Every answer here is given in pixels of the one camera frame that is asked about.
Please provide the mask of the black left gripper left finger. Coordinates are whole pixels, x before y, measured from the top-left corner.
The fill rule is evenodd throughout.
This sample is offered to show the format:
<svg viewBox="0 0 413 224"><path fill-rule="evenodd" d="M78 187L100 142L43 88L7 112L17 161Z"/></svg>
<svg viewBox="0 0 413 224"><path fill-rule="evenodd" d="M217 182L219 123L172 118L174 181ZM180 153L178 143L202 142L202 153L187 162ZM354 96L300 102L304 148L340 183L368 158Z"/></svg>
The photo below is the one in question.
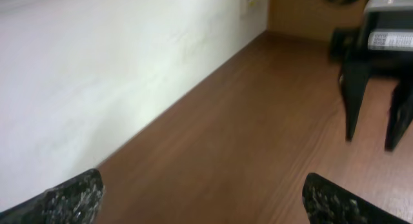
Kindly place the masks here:
<svg viewBox="0 0 413 224"><path fill-rule="evenodd" d="M95 223L105 186L91 168L1 212L1 223Z"/></svg>

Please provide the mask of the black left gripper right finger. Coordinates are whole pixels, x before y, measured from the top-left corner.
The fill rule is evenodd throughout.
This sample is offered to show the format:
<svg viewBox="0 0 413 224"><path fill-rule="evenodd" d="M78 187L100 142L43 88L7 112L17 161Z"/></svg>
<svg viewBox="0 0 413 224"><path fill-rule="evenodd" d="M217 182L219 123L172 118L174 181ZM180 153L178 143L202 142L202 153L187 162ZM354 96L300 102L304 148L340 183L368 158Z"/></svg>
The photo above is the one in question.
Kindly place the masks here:
<svg viewBox="0 0 413 224"><path fill-rule="evenodd" d="M316 173L306 176L302 200L311 224L408 224Z"/></svg>

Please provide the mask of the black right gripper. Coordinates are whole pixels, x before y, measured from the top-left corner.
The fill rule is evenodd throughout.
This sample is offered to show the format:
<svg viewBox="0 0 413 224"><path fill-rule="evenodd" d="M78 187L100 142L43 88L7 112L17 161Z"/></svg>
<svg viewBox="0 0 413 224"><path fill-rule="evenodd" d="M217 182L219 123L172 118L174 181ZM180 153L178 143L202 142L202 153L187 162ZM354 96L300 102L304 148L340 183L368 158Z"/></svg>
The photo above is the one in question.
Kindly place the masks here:
<svg viewBox="0 0 413 224"><path fill-rule="evenodd" d="M339 85L346 115L346 141L352 141L365 89L373 74L412 77L412 0L367 0L359 26L337 28L330 58L342 63ZM393 151L412 122L412 82L392 93L385 150Z"/></svg>

